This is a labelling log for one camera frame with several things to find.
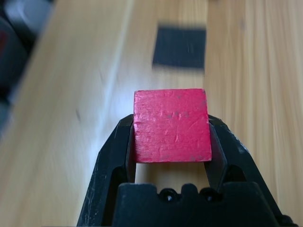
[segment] table surface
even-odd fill
[[[303,1],[59,0],[0,143],[1,226],[76,225],[97,154],[139,89],[202,87],[303,225]],[[152,68],[159,23],[206,26],[205,73]],[[138,165],[158,191],[203,163]]]

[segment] blurry black object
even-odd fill
[[[8,21],[0,17],[0,96],[7,96],[18,82],[27,52]]]
[[[160,26],[153,64],[204,70],[206,30]]]
[[[123,118],[99,152],[78,226],[279,227],[282,215],[247,149],[220,119],[209,116],[213,160],[205,163],[210,188],[181,194],[134,184],[133,115]]]
[[[53,10],[52,0],[4,0],[8,21],[30,51]]]

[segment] black square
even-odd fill
[[[160,26],[153,64],[204,69],[206,30]]]

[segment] wooden surface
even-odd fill
[[[303,225],[300,0],[61,0],[0,144],[1,226],[72,226],[102,147],[138,89],[206,89],[209,113],[250,150]],[[157,25],[207,27],[205,74],[152,69]],[[160,190],[207,186],[204,166],[138,165]]]

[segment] black object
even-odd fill
[[[122,119],[101,149],[78,226],[297,226],[282,215],[247,149],[218,118],[209,116],[213,160],[210,188],[181,194],[134,184],[133,116]]]
[[[160,26],[153,64],[204,69],[206,30]]]

